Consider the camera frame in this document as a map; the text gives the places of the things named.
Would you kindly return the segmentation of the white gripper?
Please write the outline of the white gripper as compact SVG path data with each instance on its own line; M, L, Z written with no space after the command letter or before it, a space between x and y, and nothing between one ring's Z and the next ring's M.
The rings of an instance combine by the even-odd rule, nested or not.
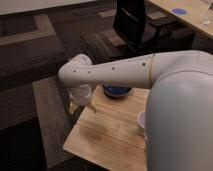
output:
M69 90L69 97L70 100L74 103L70 103L69 106L69 112L70 114L74 114L75 110L77 109L78 106L85 106L88 104L88 107L96 113L97 110L93 104L91 104L91 95L92 95L92 90L91 86L89 84L83 84L80 86L76 87L71 87Z

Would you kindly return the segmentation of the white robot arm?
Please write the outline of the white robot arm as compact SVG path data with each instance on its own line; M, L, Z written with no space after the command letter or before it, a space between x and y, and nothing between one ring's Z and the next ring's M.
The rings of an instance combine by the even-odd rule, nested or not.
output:
M148 171L213 171L213 54L151 53L102 64L78 54L58 71L76 105L92 83L150 91L145 108Z

